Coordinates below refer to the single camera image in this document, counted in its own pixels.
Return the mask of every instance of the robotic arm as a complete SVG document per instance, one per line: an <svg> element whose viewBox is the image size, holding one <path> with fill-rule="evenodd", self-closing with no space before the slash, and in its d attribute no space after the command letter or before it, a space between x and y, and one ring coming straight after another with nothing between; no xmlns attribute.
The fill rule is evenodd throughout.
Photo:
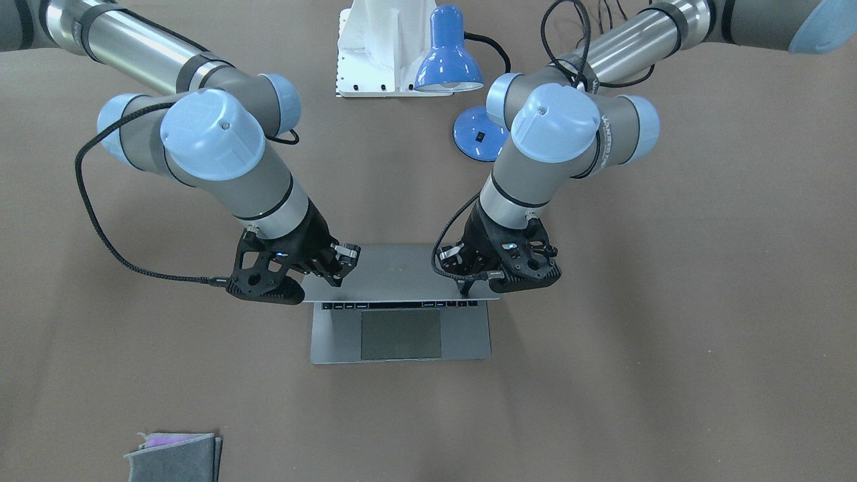
<svg viewBox="0 0 857 482"><path fill-rule="evenodd" d="M437 250L466 295L476 280L495 292L550 286L561 271L539 219L566 178L585 178L646 155L660 134L654 106L635 96L596 95L703 41L792 53L826 53L857 31L855 0L669 0L655 3L534 75L502 75L488 116L511 132L454 246Z"/></svg>
<svg viewBox="0 0 857 482"><path fill-rule="evenodd" d="M332 286L357 265L359 246L340 244L267 139L292 130L301 113L280 75L253 77L113 2L0 2L0 51L60 47L89 56L165 97L123 94L99 114L99 130L141 108L172 103L107 136L113 157L212 194L244 226L230 294L283 304L303 301L290 269Z"/></svg>

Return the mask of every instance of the trackpad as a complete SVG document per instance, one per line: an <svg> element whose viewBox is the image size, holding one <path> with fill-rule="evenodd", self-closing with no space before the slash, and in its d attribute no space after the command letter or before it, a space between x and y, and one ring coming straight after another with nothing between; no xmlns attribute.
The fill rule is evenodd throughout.
<svg viewBox="0 0 857 482"><path fill-rule="evenodd" d="M440 358L440 310L367 310L361 315L361 359Z"/></svg>

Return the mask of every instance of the lamp cord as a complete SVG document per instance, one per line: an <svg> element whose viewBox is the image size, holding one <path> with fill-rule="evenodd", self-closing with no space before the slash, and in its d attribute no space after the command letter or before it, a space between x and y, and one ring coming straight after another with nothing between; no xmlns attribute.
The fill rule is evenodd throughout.
<svg viewBox="0 0 857 482"><path fill-rule="evenodd" d="M500 54L500 57L503 58L503 63L506 65L506 73L508 74L509 72L512 72L512 62L509 60L509 56L508 56L508 54L506 54L506 51L503 50L503 47L501 47L500 44L496 40L494 40L490 37L487 37L485 35L479 35L479 34L470 33L470 32L464 32L464 39L465 40L473 40L476 42L482 42L484 44L488 44L488 45L491 45L492 47L494 47L494 50L496 50L497 53Z"/></svg>

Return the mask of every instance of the lamp shade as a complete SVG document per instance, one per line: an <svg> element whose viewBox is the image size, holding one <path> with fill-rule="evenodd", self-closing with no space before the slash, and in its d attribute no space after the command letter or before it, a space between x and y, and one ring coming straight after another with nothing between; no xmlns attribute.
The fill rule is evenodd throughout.
<svg viewBox="0 0 857 482"><path fill-rule="evenodd" d="M431 14L431 52L417 71L420 92L463 92L484 86L482 72L464 48L464 16L455 5L441 5Z"/></svg>

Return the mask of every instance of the cable connector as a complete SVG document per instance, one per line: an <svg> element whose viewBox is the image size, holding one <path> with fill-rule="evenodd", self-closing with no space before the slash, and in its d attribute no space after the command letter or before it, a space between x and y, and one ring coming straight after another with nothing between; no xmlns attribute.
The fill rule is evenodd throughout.
<svg viewBox="0 0 857 482"><path fill-rule="evenodd" d="M208 279L208 284L216 288L226 288L229 285L229 278L214 277Z"/></svg>

